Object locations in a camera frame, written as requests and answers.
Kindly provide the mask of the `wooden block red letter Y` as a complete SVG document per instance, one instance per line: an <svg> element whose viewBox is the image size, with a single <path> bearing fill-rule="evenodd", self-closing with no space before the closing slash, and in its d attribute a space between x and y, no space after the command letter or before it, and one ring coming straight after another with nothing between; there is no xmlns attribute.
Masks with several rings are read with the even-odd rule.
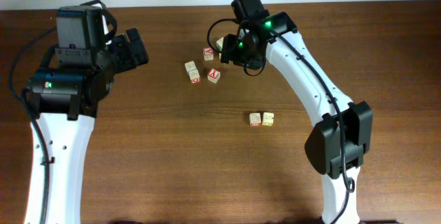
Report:
<svg viewBox="0 0 441 224"><path fill-rule="evenodd" d="M218 81L219 81L219 79L221 77L220 75L221 75L220 71L218 71L215 68L211 68L209 70L209 72L207 73L207 79L209 81L211 81L212 83L218 83Z"/></svg>

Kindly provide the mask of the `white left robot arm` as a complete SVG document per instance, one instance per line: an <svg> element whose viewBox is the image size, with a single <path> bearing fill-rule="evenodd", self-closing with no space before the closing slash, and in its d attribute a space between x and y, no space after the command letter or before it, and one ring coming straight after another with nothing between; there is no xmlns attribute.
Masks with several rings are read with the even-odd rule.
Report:
<svg viewBox="0 0 441 224"><path fill-rule="evenodd" d="M25 223L80 223L85 154L99 102L116 74L148 61L136 28L89 48L48 49L21 91L34 146Z"/></svg>

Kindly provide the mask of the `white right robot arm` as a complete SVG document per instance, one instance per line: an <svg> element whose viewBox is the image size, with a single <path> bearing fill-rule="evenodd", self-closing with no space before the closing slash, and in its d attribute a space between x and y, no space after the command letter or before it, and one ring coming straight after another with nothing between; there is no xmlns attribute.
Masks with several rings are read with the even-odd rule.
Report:
<svg viewBox="0 0 441 224"><path fill-rule="evenodd" d="M370 148L372 109L364 101L354 103L331 81L287 13L237 14L232 21L238 32L224 38L222 63L244 70L270 63L283 75L313 126L305 153L322 178L322 222L359 223L356 181Z"/></svg>

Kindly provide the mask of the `wooden block yellow side engraved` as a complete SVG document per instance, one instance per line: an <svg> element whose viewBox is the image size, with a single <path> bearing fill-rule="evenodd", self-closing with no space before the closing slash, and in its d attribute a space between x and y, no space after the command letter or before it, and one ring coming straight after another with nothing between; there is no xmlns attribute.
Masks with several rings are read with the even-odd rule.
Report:
<svg viewBox="0 0 441 224"><path fill-rule="evenodd" d="M272 126L274 124L274 113L264 112L262 116L262 125Z"/></svg>

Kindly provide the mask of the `wooden block red side engraved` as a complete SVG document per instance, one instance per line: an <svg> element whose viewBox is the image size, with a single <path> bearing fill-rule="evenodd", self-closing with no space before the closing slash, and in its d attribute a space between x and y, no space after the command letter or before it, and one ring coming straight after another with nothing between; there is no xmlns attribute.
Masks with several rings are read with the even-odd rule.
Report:
<svg viewBox="0 0 441 224"><path fill-rule="evenodd" d="M259 112L249 114L249 125L251 127L256 127L262 125L262 119Z"/></svg>

